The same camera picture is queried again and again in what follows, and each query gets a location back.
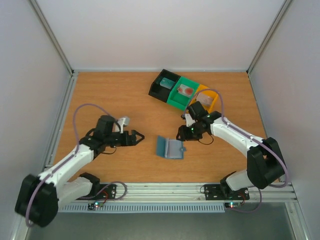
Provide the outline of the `teal card holder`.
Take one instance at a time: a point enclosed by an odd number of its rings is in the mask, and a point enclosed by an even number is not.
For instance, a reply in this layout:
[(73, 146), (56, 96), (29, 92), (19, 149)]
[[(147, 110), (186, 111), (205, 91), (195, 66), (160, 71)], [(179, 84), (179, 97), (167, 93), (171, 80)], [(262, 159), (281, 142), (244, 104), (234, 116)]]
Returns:
[(155, 154), (158, 157), (170, 160), (184, 159), (186, 148), (180, 140), (157, 136)]

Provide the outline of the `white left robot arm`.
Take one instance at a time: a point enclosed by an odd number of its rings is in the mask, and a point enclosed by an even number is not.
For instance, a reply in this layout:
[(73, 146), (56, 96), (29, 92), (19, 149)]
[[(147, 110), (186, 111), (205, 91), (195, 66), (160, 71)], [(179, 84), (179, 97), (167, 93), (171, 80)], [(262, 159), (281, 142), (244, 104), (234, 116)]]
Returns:
[(102, 115), (94, 128), (77, 138), (75, 148), (67, 156), (38, 175), (29, 174), (23, 179), (14, 210), (25, 218), (28, 227), (46, 227), (65, 205), (100, 195), (100, 179), (90, 173), (69, 180), (99, 155), (106, 154), (107, 147), (131, 147), (144, 140), (145, 136), (138, 131), (124, 129), (129, 122), (126, 116), (115, 119)]

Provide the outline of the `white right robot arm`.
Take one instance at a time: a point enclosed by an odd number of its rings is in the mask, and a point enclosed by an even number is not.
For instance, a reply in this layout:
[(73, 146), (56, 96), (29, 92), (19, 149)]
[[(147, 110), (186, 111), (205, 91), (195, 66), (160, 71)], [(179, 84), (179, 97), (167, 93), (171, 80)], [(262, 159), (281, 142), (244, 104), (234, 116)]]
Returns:
[(259, 190), (286, 175), (286, 168), (278, 142), (263, 139), (232, 124), (218, 111), (209, 113), (199, 101), (187, 107), (182, 116), (186, 124), (178, 128), (176, 139), (182, 142), (199, 141), (204, 133), (218, 137), (246, 157), (246, 169), (235, 171), (220, 180), (220, 191), (225, 199), (234, 197), (239, 190), (256, 187)]

